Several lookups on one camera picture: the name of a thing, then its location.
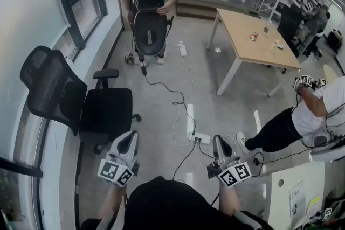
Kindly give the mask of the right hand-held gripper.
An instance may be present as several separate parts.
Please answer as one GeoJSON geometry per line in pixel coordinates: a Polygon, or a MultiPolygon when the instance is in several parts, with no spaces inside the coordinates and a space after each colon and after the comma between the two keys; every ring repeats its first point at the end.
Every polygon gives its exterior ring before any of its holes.
{"type": "Polygon", "coordinates": [[[208,178],[216,177],[225,187],[234,187],[252,177],[247,162],[240,157],[234,157],[230,144],[220,135],[215,135],[212,140],[215,159],[228,161],[219,164],[214,161],[207,166],[208,178]]]}

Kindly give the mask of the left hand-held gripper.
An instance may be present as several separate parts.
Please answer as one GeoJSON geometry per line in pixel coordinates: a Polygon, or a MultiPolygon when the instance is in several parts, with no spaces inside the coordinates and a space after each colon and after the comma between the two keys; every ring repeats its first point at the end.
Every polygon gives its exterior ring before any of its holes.
{"type": "Polygon", "coordinates": [[[139,146],[139,133],[128,131],[116,138],[111,151],[100,162],[98,177],[118,187],[125,187],[129,180],[137,176],[140,164],[135,159],[139,146]]]}

